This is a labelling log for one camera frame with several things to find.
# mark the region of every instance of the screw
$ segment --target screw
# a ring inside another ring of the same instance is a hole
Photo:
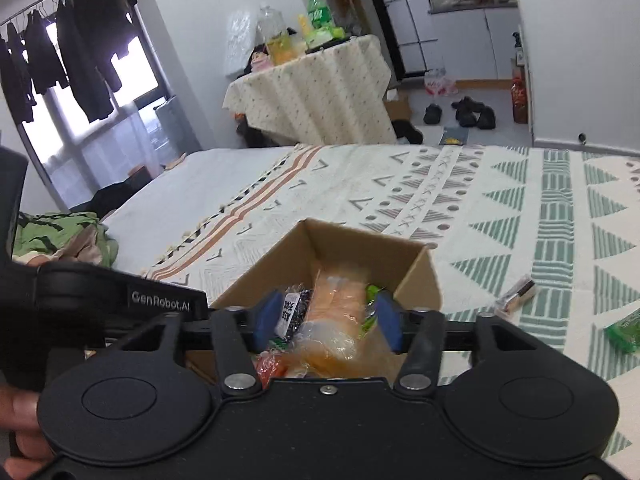
[[[231,374],[225,378],[225,385],[232,390],[248,390],[255,384],[255,377],[249,374]]]
[[[400,386],[407,390],[426,390],[431,386],[431,379],[422,374],[409,374],[400,379]]]
[[[320,393],[323,395],[335,395],[338,393],[338,388],[332,384],[325,384],[324,386],[320,386]]]

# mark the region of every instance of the white bed sheet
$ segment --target white bed sheet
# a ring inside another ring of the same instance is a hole
[[[139,274],[201,219],[229,203],[291,147],[193,153],[109,216],[108,235],[120,248],[114,268]]]

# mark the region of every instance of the yellow liquid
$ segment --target yellow liquid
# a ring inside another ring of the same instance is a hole
[[[274,65],[281,65],[292,59],[296,59],[296,53],[288,34],[281,34],[267,42],[267,52]]]

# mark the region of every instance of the patterned blanket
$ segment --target patterned blanket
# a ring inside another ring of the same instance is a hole
[[[620,156],[298,146],[147,275],[213,301],[307,217],[427,244],[450,319],[472,320],[531,274],[539,292],[514,322],[609,382],[621,416],[605,457],[640,478],[640,356],[603,332],[640,308],[639,180],[640,161]],[[467,367],[447,352],[441,382]]]

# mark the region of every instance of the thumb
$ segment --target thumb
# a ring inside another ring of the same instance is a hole
[[[37,393],[18,390],[12,386],[0,386],[0,428],[14,431],[37,430],[37,405]]]

